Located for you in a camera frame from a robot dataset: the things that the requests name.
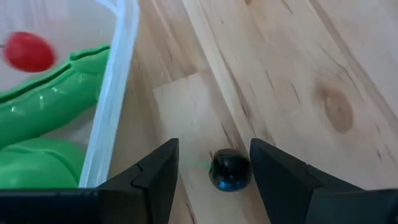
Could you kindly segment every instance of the shiny green plastic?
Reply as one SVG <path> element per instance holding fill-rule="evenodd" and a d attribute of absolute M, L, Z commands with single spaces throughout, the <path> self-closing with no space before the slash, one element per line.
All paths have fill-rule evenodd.
<path fill-rule="evenodd" d="M 98 100 L 109 46 L 70 54 L 46 75 L 0 93 L 0 149 L 71 122 Z"/>
<path fill-rule="evenodd" d="M 0 189 L 78 187 L 83 150 L 71 142 L 37 138 L 0 151 Z"/>

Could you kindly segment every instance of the plastic bin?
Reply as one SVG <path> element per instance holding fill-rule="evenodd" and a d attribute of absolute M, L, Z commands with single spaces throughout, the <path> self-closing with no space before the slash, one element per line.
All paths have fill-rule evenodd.
<path fill-rule="evenodd" d="M 27 31 L 49 41 L 57 64 L 72 51 L 111 45 L 96 108 L 49 136 L 78 142 L 86 150 L 79 187 L 96 187 L 108 176 L 123 94 L 139 25 L 137 0 L 9 0 L 0 3 L 0 40 Z M 32 75 L 0 60 L 0 91 Z"/>

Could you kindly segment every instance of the wooden floor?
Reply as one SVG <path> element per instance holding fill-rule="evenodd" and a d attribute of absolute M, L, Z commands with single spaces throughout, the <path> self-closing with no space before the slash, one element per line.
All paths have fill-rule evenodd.
<path fill-rule="evenodd" d="M 180 139 L 170 223 L 267 223 L 211 155 L 251 138 L 365 189 L 398 187 L 396 0 L 141 0 L 110 175 Z"/>

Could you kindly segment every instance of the wood grain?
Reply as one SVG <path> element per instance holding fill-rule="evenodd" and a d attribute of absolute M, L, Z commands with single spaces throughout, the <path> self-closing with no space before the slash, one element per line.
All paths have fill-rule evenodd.
<path fill-rule="evenodd" d="M 398 187 L 393 0 L 150 0 L 110 175 L 180 139 L 170 223 L 267 223 L 256 185 L 208 179 L 251 138 L 365 189 Z"/>

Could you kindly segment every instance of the red ball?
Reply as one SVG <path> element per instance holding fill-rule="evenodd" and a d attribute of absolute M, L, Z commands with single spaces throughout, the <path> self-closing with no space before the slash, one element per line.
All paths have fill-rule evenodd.
<path fill-rule="evenodd" d="M 55 51 L 41 37 L 28 32 L 12 33 L 3 47 L 6 62 L 24 72 L 43 72 L 55 63 Z"/>

